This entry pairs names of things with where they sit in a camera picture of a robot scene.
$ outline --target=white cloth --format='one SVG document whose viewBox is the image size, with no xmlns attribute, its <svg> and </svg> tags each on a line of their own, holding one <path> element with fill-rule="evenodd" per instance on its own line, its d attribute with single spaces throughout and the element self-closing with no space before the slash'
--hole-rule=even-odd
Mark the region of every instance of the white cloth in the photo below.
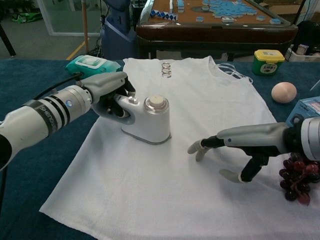
<svg viewBox="0 0 320 240">
<path fill-rule="evenodd" d="M 284 156 L 235 184 L 219 170 L 240 172 L 249 161 L 243 151 L 221 147 L 201 162 L 187 154 L 220 130 L 275 122 L 248 78 L 225 74 L 210 57 L 174 61 L 171 78 L 157 59 L 129 59 L 124 71 L 140 100 L 169 100 L 172 139 L 150 145 L 100 117 L 40 212 L 97 239 L 319 239 L 318 190 L 308 207 L 286 201 Z"/>
</svg>

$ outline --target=yellow floor line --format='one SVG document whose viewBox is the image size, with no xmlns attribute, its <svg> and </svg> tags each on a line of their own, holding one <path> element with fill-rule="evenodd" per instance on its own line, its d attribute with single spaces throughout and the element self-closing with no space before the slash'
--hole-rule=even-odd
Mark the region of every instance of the yellow floor line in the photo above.
<svg viewBox="0 0 320 240">
<path fill-rule="evenodd" d="M 77 54 L 77 52 L 79 52 L 79 50 L 85 45 L 85 41 L 83 41 L 67 58 L 66 60 L 71 60 L 74 55 Z"/>
</svg>

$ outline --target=egg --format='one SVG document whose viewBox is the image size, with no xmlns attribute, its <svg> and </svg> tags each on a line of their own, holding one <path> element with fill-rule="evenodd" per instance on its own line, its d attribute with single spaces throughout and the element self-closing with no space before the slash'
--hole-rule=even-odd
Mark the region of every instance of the egg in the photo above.
<svg viewBox="0 0 320 240">
<path fill-rule="evenodd" d="M 281 104 L 290 103 L 297 95 L 295 85 L 290 82 L 280 82 L 272 88 L 272 98 Z"/>
</svg>

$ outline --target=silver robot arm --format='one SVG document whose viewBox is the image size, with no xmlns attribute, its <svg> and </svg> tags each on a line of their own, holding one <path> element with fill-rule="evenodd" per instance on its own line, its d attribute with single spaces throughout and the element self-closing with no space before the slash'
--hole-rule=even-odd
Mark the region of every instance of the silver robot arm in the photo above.
<svg viewBox="0 0 320 240">
<path fill-rule="evenodd" d="M 242 149 L 252 158 L 241 173 L 223 169 L 220 174 L 235 183 L 250 182 L 268 164 L 269 157 L 296 152 L 310 160 L 320 160 L 320 117 L 302 120 L 294 127 L 281 122 L 222 130 L 196 141 L 188 153 L 197 152 L 195 159 L 201 161 L 209 149 L 223 146 Z"/>
<path fill-rule="evenodd" d="M 81 86 L 71 85 L 40 100 L 30 100 L 8 113 L 0 122 L 0 171 L 22 149 L 31 147 L 89 111 L 92 104 L 107 101 L 107 108 L 122 108 L 112 101 L 116 91 L 129 85 L 125 72 L 93 75 L 82 80 Z"/>
</svg>

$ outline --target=green bag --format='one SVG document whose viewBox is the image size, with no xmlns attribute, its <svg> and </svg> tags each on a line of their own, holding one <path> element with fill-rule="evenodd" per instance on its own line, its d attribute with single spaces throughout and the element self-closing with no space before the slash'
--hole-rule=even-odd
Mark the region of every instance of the green bag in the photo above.
<svg viewBox="0 0 320 240">
<path fill-rule="evenodd" d="M 12 15 L 12 21 L 22 24 L 22 23 L 30 23 L 42 19 L 42 15 L 40 12 L 36 13 L 28 13 L 28 12 L 19 12 Z"/>
</svg>

